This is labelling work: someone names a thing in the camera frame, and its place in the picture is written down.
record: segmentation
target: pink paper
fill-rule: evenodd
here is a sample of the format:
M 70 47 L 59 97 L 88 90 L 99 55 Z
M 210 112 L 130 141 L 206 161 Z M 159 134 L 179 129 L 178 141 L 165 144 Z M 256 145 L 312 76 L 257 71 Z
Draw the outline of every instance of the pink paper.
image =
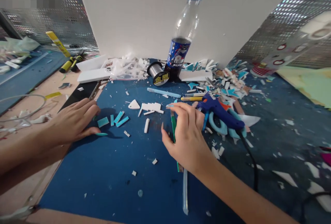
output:
M 321 153 L 321 157 L 329 166 L 331 166 L 331 153 Z

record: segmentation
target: white wall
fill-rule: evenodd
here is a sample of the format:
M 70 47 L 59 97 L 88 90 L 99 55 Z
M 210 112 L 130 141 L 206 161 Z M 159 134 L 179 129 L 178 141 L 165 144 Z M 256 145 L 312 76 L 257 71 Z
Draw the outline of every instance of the white wall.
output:
M 186 62 L 222 66 L 236 55 L 281 0 L 202 0 Z M 83 0 L 102 54 L 167 59 L 173 27 L 186 0 Z

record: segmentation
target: plastic bag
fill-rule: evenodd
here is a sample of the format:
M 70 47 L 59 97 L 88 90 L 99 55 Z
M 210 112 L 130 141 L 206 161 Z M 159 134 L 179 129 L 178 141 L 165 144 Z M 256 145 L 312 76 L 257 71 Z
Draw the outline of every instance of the plastic bag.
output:
M 148 59 L 138 59 L 129 54 L 121 59 L 110 61 L 106 67 L 110 68 L 112 80 L 140 80 L 148 77 L 146 72 L 150 64 Z
M 24 37 L 23 40 L 17 40 L 6 37 L 8 41 L 7 53 L 8 54 L 20 54 L 27 53 L 36 49 L 40 44 L 29 37 Z

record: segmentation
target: fingernail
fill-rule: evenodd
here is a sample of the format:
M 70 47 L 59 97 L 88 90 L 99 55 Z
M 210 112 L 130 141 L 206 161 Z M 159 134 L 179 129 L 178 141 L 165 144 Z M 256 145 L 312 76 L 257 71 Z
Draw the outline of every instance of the fingernail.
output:
M 106 136 L 108 134 L 107 133 L 96 133 L 95 135 L 97 135 L 97 136 Z

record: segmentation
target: blue glue gun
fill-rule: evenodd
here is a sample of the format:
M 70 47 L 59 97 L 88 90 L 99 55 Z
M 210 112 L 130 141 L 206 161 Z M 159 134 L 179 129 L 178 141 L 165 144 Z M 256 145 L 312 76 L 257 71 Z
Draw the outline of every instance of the blue glue gun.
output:
M 219 99 L 215 98 L 209 92 L 203 96 L 202 101 L 199 102 L 197 108 L 202 112 L 214 112 L 214 114 L 221 121 L 223 121 L 228 126 L 228 128 L 241 130 L 245 127 L 245 123 L 243 121 L 237 120 L 234 116 L 228 113 L 222 106 L 222 103 L 219 102 Z

